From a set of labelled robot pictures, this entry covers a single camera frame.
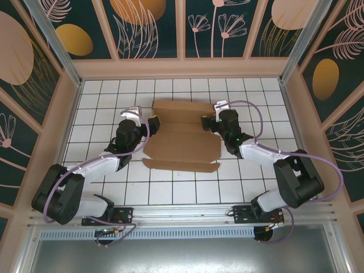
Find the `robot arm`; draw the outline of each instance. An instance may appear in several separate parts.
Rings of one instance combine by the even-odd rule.
[[[130,107],[128,111],[141,115],[140,107]],[[82,164],[82,167],[77,165],[78,169],[60,184],[49,204],[48,217],[62,225],[75,217],[84,216],[102,217],[102,220],[112,222],[114,203],[103,196],[89,192],[88,186],[97,178],[125,167],[131,160],[131,155],[110,155],[134,151],[142,137],[147,135],[147,125],[142,124],[137,115],[122,113],[122,117],[125,119],[119,123],[116,137],[110,141],[100,158],[86,165]],[[150,118],[148,125],[150,135],[156,134],[160,126],[159,118],[157,116]],[[32,200],[32,207],[43,212],[46,200],[58,179],[77,166],[63,167],[59,164],[51,166]]]
[[[226,103],[219,101],[214,105],[214,117],[201,118],[204,130],[218,132],[229,153],[274,169],[277,178],[277,189],[251,201],[251,210],[257,219],[277,208],[298,208],[324,190],[324,183],[309,158],[277,154],[257,145],[252,136],[241,132],[238,113],[229,105],[219,107]],[[297,150],[296,153],[306,154],[304,150]]]

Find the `flower illustration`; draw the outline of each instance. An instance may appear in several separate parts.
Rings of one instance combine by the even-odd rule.
[[[222,7],[222,6],[237,6],[249,3],[250,0],[212,0],[212,3],[215,7]]]
[[[197,57],[200,57],[200,54],[198,54],[198,48],[197,48],[197,40],[196,40],[196,33],[200,31],[209,30],[211,28],[210,24],[208,24],[208,20],[205,15],[197,15],[196,18],[194,15],[190,15],[188,17],[189,25],[191,26],[191,29],[193,31],[193,36],[195,37],[195,47],[196,47],[196,53]]]
[[[3,113],[0,114],[0,147],[9,148],[14,135],[16,119],[9,115],[8,121]]]
[[[246,27],[244,27],[244,15],[231,15],[226,21],[226,14],[218,17],[218,26],[220,28],[222,37],[222,51],[221,56],[224,56],[224,43],[225,39],[232,37],[239,37],[246,35]]]

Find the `black mounting plate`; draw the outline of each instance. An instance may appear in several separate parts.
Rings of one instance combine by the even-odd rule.
[[[124,224],[130,224],[133,220],[133,208],[114,208],[114,218],[111,223],[115,223],[115,226],[120,224],[119,217]],[[83,218],[81,222],[82,226],[105,226],[99,222],[93,221],[90,218]]]
[[[271,212],[263,214],[259,220],[254,216],[250,205],[233,206],[233,211],[231,214],[234,216],[235,224],[267,224],[268,226],[270,223],[277,221],[273,214],[282,222],[284,222],[281,209],[275,209]]]

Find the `cardboard box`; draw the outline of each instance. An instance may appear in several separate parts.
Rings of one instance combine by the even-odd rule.
[[[160,129],[144,147],[151,159],[143,159],[151,169],[214,172],[220,163],[221,138],[202,129],[201,117],[214,114],[212,104],[181,101],[153,102],[153,114]]]

